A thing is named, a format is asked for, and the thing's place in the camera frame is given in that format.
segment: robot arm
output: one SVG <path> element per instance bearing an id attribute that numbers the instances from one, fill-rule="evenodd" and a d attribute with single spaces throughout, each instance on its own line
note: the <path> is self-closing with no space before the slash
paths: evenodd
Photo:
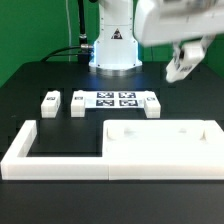
<path id="1" fill-rule="evenodd" d="M 144 46 L 173 42 L 173 59 L 167 66 L 167 81 L 184 79 L 205 57 L 216 33 L 224 31 L 224 0 L 139 0 L 135 36 Z M 185 43 L 181 40 L 198 38 Z"/>
<path id="2" fill-rule="evenodd" d="M 181 50 L 178 43 L 173 44 L 173 59 L 166 68 L 168 82 L 184 79 L 205 57 L 207 48 L 215 35 L 204 36 L 201 41 L 185 43 Z"/>
<path id="3" fill-rule="evenodd" d="M 94 43 L 90 71 L 123 76 L 141 70 L 133 37 L 133 0 L 99 0 L 100 33 Z"/>

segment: black table surface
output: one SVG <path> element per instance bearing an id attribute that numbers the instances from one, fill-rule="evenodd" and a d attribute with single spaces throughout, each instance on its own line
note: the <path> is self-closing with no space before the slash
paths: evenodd
<path id="1" fill-rule="evenodd" d="M 108 78 L 88 66 L 32 62 L 0 88 L 0 156 L 25 120 L 38 136 L 28 156 L 101 156 L 107 119 L 147 119 L 141 109 L 87 110 L 71 118 L 73 91 L 154 91 L 161 119 L 216 120 L 224 129 L 224 79 L 199 65 L 183 81 L 165 81 L 166 63 L 145 63 L 143 72 Z M 42 119 L 48 91 L 61 92 L 55 119 Z M 0 181 L 0 223 L 224 223 L 224 181 Z"/>

